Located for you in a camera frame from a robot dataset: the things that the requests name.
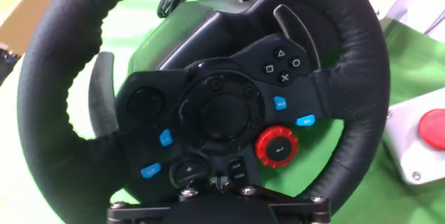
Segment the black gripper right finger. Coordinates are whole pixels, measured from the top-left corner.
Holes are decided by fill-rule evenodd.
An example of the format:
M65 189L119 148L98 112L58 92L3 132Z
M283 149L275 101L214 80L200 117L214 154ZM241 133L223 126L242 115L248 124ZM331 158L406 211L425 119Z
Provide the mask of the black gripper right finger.
M282 194L264 194L277 224L330 224L330 201L323 196L296 199Z

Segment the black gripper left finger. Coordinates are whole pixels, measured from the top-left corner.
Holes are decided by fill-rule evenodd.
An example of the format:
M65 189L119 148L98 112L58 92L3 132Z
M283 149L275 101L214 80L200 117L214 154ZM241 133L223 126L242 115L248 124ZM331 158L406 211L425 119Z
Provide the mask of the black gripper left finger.
M155 203L132 204L125 201L114 202L107 209L107 224L159 224L168 216L178 199Z

